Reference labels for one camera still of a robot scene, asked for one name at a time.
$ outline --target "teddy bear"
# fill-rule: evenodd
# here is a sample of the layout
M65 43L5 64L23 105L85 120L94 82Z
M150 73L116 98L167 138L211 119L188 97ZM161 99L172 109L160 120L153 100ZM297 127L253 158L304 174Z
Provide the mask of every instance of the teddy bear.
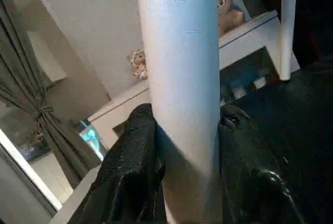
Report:
M233 0L217 0L219 37L243 23L242 11L232 9Z
M147 79L146 56L143 49L138 49L129 55L129 60L132 65L132 74L140 79Z

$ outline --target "gray curtain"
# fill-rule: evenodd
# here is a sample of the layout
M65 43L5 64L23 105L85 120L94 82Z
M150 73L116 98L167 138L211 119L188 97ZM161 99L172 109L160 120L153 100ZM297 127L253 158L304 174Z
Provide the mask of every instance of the gray curtain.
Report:
M40 68L13 0L0 0L0 100L35 119L75 188L99 158L46 104Z

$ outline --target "stuffed toy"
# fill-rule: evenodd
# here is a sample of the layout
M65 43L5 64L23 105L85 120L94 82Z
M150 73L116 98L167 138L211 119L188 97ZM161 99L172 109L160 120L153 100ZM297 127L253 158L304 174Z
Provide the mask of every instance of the stuffed toy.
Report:
M217 0L219 37L243 23L242 11L232 9L233 0Z

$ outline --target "curtain tie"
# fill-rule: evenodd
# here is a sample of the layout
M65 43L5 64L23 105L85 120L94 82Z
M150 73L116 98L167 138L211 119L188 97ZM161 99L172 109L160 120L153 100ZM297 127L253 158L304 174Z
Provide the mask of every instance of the curtain tie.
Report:
M41 117L43 113L53 113L53 108L50 106L44 105L43 107L38 109L38 111L32 113L31 115L34 120L38 120L38 118Z

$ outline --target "white cylindrical post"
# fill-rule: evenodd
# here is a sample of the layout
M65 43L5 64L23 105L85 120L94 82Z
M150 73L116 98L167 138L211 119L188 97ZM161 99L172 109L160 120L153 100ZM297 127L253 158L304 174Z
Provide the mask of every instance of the white cylindrical post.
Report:
M296 0L282 0L281 3L281 80L290 79L293 30L295 23Z
M206 222L219 171L216 0L138 0L169 223Z

